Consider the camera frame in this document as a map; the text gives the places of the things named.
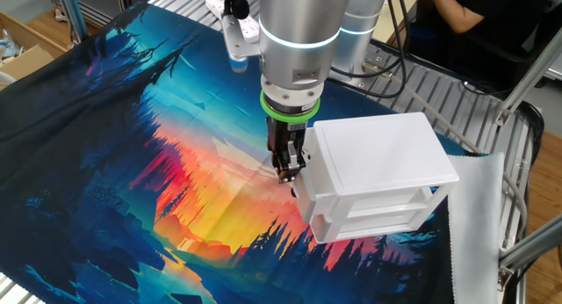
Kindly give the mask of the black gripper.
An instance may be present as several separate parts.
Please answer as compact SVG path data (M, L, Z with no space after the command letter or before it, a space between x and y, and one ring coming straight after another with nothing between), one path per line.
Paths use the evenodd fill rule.
M266 118L267 149L281 184L292 182L306 166L302 147L307 123L290 124L272 117Z

